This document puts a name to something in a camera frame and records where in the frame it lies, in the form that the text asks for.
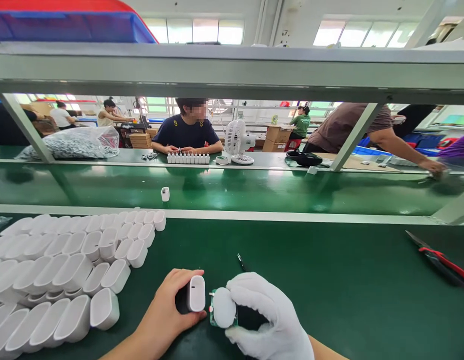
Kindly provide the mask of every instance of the navy t-shirt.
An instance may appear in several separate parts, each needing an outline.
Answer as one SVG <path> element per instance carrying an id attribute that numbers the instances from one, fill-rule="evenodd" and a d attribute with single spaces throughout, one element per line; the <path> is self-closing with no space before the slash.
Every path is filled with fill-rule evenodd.
<path id="1" fill-rule="evenodd" d="M 178 148 L 193 147 L 198 149 L 203 148 L 205 142 L 213 145 L 218 140 L 220 139 L 213 130 L 210 121 L 205 119 L 188 125 L 179 114 L 163 120 L 152 141 L 163 146 L 173 145 Z"/>

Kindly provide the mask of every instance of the green shirt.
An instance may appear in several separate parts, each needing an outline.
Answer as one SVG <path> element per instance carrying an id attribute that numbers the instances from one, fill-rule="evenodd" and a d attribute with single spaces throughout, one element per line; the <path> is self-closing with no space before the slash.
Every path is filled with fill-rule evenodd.
<path id="1" fill-rule="evenodd" d="M 293 132 L 304 138 L 307 136 L 308 126 L 310 125 L 310 116 L 299 115 L 290 122 L 290 125 L 295 125 L 297 128 L 294 129 Z"/>

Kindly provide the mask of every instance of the white fan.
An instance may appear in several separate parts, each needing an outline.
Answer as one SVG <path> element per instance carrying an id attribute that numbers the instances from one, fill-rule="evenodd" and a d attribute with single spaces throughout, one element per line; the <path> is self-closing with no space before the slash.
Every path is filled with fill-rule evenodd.
<path id="1" fill-rule="evenodd" d="M 253 163 L 253 159 L 245 155 L 245 150 L 255 146 L 256 135 L 245 133 L 245 122 L 234 120 L 227 125 L 225 133 L 225 152 L 232 156 L 232 161 L 242 165 Z"/>

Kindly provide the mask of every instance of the dark hair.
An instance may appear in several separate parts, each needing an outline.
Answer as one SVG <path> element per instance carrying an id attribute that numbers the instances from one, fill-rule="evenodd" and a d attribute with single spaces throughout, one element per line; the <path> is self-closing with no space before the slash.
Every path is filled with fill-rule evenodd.
<path id="1" fill-rule="evenodd" d="M 113 99 L 113 97 L 109 97 L 108 99 L 106 99 L 106 100 L 103 102 L 103 106 L 114 108 L 114 107 L 115 107 L 115 103 L 112 101 L 112 99 Z"/>
<path id="2" fill-rule="evenodd" d="M 187 112 L 183 110 L 184 106 L 188 108 L 199 107 L 205 104 L 208 101 L 208 99 L 204 97 L 194 97 L 194 98 L 178 97 L 175 99 L 175 101 L 177 102 L 178 108 L 180 109 L 180 114 L 186 115 Z"/>
<path id="3" fill-rule="evenodd" d="M 298 110 L 303 110 L 305 115 L 308 115 L 308 113 L 310 112 L 310 108 L 308 106 L 299 106 Z"/>

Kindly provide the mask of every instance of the person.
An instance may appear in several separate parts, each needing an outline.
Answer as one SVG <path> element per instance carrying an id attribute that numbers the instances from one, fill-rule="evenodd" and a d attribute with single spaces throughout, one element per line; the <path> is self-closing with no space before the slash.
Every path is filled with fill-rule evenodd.
<path id="1" fill-rule="evenodd" d="M 101 360 L 158 360 L 175 338 L 207 317 L 205 311 L 182 315 L 175 295 L 203 270 L 173 269 L 165 277 L 134 333 Z M 270 322 L 259 331 L 240 326 L 225 330 L 231 343 L 258 360 L 345 360 L 343 356 L 307 335 L 290 299 L 254 272 L 245 272 L 227 283 L 232 300 L 252 308 Z"/>
<path id="2" fill-rule="evenodd" d="M 452 145 L 440 150 L 437 156 L 439 158 L 464 158 L 464 136 Z"/>
<path id="3" fill-rule="evenodd" d="M 73 129 L 77 126 L 75 125 L 76 119 L 71 117 L 68 111 L 66 110 L 67 106 L 64 102 L 57 101 L 57 108 L 50 111 L 50 116 L 55 120 L 58 128 L 60 130 Z"/>
<path id="4" fill-rule="evenodd" d="M 340 104 L 319 128 L 310 135 L 303 151 L 306 153 L 326 152 L 337 154 L 366 106 L 367 104 L 362 102 L 344 102 Z M 409 160 L 431 173 L 440 174 L 446 169 L 445 165 L 428 159 L 397 137 L 393 132 L 392 123 L 390 109 L 387 105 L 384 105 L 366 131 L 370 141 L 379 145 L 385 151 Z"/>
<path id="5" fill-rule="evenodd" d="M 405 116 L 405 120 L 401 124 L 393 126 L 393 132 L 399 138 L 409 135 L 415 128 L 427 117 L 437 105 L 428 104 L 412 104 L 404 107 L 397 115 Z"/>
<path id="6" fill-rule="evenodd" d="M 97 125 L 100 127 L 103 126 L 113 126 L 113 123 L 129 123 L 133 119 L 120 116 L 115 113 L 116 105 L 112 100 L 112 97 L 109 97 L 103 102 L 103 108 L 100 109 L 97 115 Z"/>
<path id="7" fill-rule="evenodd" d="M 304 139 L 307 136 L 308 126 L 310 125 L 310 116 L 308 106 L 298 107 L 298 116 L 294 117 L 289 125 L 295 125 L 296 128 L 290 134 L 289 139 Z"/>
<path id="8" fill-rule="evenodd" d="M 206 119 L 207 99 L 176 98 L 180 114 L 165 119 L 152 139 L 152 148 L 158 152 L 176 153 L 179 148 L 187 153 L 218 153 L 222 143 Z"/>
<path id="9" fill-rule="evenodd" d="M 45 117 L 39 112 L 23 109 L 28 119 L 34 124 L 44 121 Z M 13 120 L 5 106 L 0 103 L 0 145 L 28 146 L 30 142 Z"/>

